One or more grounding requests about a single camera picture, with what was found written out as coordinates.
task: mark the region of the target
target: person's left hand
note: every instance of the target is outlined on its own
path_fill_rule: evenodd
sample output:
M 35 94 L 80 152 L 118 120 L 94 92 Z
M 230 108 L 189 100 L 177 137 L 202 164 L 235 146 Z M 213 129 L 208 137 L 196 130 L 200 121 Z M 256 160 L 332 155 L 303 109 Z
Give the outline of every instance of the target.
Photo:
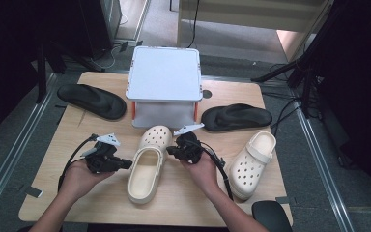
M 97 183 L 112 176 L 114 172 L 92 173 L 86 165 L 86 160 L 78 160 L 66 171 L 63 184 L 58 194 L 73 201 L 86 195 Z

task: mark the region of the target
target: wooden table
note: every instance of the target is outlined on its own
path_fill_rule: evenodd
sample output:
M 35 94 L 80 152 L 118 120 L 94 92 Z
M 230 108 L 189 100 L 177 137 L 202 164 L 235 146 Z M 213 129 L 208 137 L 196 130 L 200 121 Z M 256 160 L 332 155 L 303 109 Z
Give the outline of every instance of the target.
M 78 83 L 105 89 L 126 100 L 127 82 L 128 76 L 126 74 L 86 72 L 81 75 Z M 203 89 L 210 90 L 213 96 L 209 99 L 203 99 L 199 103 L 198 122 L 200 122 L 201 114 L 214 106 L 242 102 L 264 107 L 261 90 L 258 85 L 253 83 L 203 80 Z M 67 160 L 79 144 L 92 133 L 105 135 L 114 132 L 121 142 L 115 156 L 132 160 L 139 139 L 146 129 L 137 129 L 131 125 L 131 102 L 127 101 L 127 104 L 128 109 L 125 116 L 118 121 L 103 120 L 99 116 L 85 112 L 73 105 L 67 107 L 32 184 L 34 188 L 43 190 L 43 196 L 40 198 L 26 196 L 19 212 L 20 219 L 36 221 L 40 217 L 56 195 L 58 178 Z M 227 132 L 195 130 L 194 132 L 200 141 L 209 144 L 220 157 L 225 159 L 227 164 L 230 164 L 234 156 L 258 130 Z M 94 142 L 86 144 L 76 156 L 79 157 L 82 152 L 89 150 L 94 144 Z M 136 205 L 128 200 L 128 176 L 129 171 L 121 169 L 111 178 L 99 183 L 72 207 L 66 221 L 225 226 L 215 207 L 192 183 L 188 173 L 173 156 L 169 156 L 164 164 L 157 194 L 148 204 Z M 219 172 L 218 182 L 225 191 Z M 238 204 L 248 214 L 251 214 L 253 202 L 275 200 L 275 197 L 283 196 L 286 196 L 285 187 L 278 158 L 274 154 L 273 160 L 267 165 L 254 195 L 247 201 L 238 202 Z M 284 204 L 283 207 L 292 223 L 289 205 Z

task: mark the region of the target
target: forearm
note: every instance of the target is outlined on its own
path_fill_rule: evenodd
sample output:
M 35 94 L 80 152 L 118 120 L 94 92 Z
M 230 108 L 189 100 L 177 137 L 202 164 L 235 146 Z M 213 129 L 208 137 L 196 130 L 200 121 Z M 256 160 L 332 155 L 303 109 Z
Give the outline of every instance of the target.
M 219 187 L 204 190 L 206 196 L 218 210 L 228 229 L 233 231 L 268 231 L 252 216 L 235 204 Z
M 30 231 L 58 232 L 75 200 L 57 195 Z

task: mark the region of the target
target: black sandal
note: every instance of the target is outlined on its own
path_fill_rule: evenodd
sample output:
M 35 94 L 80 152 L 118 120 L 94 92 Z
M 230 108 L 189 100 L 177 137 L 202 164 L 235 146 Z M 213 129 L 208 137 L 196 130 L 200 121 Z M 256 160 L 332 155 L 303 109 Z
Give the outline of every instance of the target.
M 85 84 L 67 84 L 59 88 L 59 99 L 90 111 L 102 118 L 116 120 L 126 112 L 126 102 L 108 91 Z
M 272 116 L 266 109 L 235 103 L 206 110 L 201 116 L 201 122 L 207 131 L 231 131 L 268 126 Z

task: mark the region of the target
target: white storage box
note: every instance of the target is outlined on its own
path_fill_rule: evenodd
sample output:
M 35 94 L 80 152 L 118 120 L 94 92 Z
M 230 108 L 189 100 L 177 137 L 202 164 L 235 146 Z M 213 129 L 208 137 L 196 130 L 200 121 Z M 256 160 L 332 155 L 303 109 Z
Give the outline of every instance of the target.
M 134 49 L 126 97 L 137 128 L 195 124 L 203 98 L 200 55 L 196 49 L 138 46 Z

